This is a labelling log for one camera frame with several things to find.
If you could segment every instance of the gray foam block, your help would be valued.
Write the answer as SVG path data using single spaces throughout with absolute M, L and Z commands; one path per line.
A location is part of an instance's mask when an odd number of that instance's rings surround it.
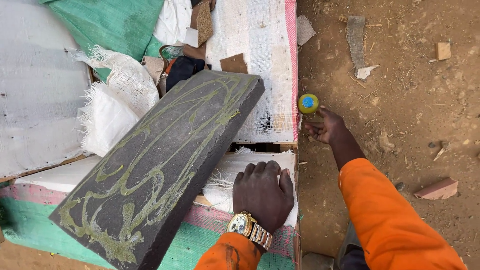
M 249 74 L 203 70 L 180 81 L 49 218 L 117 269 L 157 269 L 264 91 Z

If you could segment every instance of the watch face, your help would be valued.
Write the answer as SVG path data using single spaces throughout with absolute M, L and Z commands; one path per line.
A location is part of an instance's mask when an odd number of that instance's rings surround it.
M 242 215 L 242 214 L 236 215 L 228 224 L 227 231 L 245 234 L 245 230 L 248 227 L 247 222 L 248 220 L 245 215 Z

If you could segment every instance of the metal watch band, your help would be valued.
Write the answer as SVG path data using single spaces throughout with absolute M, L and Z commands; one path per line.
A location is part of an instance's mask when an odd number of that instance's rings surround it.
M 257 223 L 253 223 L 252 233 L 250 234 L 250 240 L 252 242 L 260 244 L 266 251 L 268 251 L 272 244 L 272 239 L 273 236 L 269 232 L 264 230 Z

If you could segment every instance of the yellow glue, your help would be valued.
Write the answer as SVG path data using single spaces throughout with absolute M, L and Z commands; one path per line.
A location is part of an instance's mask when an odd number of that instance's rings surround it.
M 298 107 L 302 113 L 314 113 L 318 109 L 318 98 L 312 94 L 305 94 L 300 97 Z

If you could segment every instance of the pebble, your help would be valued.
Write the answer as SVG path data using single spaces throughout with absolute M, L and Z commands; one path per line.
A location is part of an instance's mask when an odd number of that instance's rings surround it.
M 398 184 L 395 185 L 395 188 L 398 190 L 398 191 L 402 191 L 404 188 L 405 188 L 405 184 L 403 182 L 400 182 Z

